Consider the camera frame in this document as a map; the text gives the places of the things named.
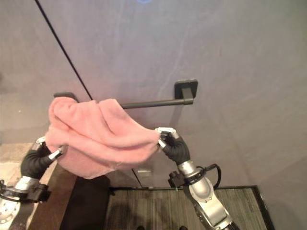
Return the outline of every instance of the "gray carpet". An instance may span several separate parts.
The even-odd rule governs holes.
[[[241,230],[266,230],[265,223],[250,188],[221,189],[216,195]],[[115,191],[110,196],[105,230],[204,230],[191,202],[182,190]]]

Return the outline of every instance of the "fluffy towel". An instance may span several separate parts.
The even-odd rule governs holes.
[[[135,122],[115,99],[77,103],[58,97],[49,108],[49,119],[47,147],[54,152],[69,145],[58,162],[86,179],[144,162],[157,150],[160,137]]]

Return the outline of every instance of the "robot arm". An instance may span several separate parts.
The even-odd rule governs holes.
[[[156,130],[161,133],[159,146],[177,164],[180,172],[172,172],[168,181],[172,187],[184,186],[184,193],[192,202],[204,227],[208,230],[238,230],[228,211],[214,194],[213,185],[205,177],[206,170],[194,165],[187,145],[176,130],[164,127]]]
[[[46,169],[66,151],[62,146],[51,153],[45,137],[37,139],[21,164],[21,178],[15,186],[0,183],[0,230],[25,229],[26,221],[33,210],[33,203],[45,202],[50,196],[48,186],[39,180]]]

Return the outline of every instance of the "gray wall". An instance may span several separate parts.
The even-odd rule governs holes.
[[[127,111],[146,127],[175,127],[197,164],[222,167],[222,185],[259,185],[276,229],[303,229],[305,1],[40,2],[96,100],[168,99],[174,82],[198,79],[194,105]],[[0,86],[9,109],[1,108],[2,142],[36,138],[47,127],[52,93],[88,99],[34,2],[4,6]],[[175,166],[157,153],[138,169],[153,174],[138,175],[143,186],[165,187]],[[118,173],[114,186],[138,186],[131,171]]]
[[[43,136],[64,91],[89,100],[35,2],[0,1],[0,144]]]

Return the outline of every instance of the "black towel bar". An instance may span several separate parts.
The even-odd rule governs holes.
[[[158,107],[158,106],[169,106],[169,105],[186,105],[193,104],[194,98],[196,97],[198,82],[197,80],[180,80],[174,85],[175,99],[173,100],[162,100],[152,102],[136,102],[136,103],[124,103],[120,104],[123,109],[134,109],[134,108],[146,108],[146,107]],[[54,97],[71,97],[75,99],[76,96],[71,92],[60,92],[54,94]]]

